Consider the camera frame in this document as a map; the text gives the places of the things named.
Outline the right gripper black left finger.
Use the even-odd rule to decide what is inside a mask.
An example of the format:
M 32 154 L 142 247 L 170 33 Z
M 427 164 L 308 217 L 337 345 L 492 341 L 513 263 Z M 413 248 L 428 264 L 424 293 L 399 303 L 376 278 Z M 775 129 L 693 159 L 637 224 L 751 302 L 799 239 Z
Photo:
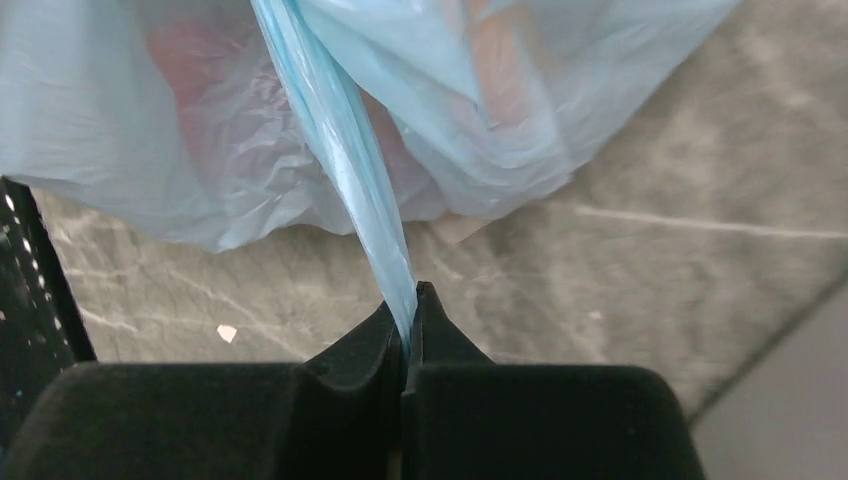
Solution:
M 391 313 L 304 363 L 83 363 L 40 395 L 5 479 L 383 479 L 401 345 Z

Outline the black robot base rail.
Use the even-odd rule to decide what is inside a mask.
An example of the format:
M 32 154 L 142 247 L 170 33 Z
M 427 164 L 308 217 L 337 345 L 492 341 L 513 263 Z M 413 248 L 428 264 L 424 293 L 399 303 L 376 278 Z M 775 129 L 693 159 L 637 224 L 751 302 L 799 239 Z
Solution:
M 29 188 L 1 180 L 1 450 L 43 390 L 94 361 L 58 255 Z

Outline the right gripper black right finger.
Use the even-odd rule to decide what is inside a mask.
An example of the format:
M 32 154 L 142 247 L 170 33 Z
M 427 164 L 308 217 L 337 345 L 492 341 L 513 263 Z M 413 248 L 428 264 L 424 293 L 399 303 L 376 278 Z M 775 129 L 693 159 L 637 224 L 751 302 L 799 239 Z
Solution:
M 701 479 L 682 407 L 632 365 L 499 364 L 417 287 L 401 396 L 406 479 Z

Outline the light blue plastic bag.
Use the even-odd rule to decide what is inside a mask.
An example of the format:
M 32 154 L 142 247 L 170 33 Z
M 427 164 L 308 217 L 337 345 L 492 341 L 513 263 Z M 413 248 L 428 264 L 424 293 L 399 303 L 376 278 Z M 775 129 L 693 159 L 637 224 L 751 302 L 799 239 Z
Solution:
M 402 225 L 591 160 L 731 1 L 5 1 L 1 172 L 220 252 L 356 233 L 403 337 Z

